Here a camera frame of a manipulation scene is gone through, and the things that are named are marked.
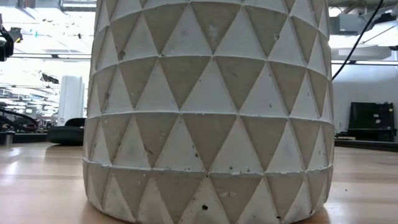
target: concrete planter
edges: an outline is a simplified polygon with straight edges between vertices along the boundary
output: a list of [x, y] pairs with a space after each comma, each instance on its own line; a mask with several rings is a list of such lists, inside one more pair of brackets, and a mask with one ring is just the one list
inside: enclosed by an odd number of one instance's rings
[[133, 223], [292, 223], [333, 170], [324, 0], [98, 0], [84, 176]]

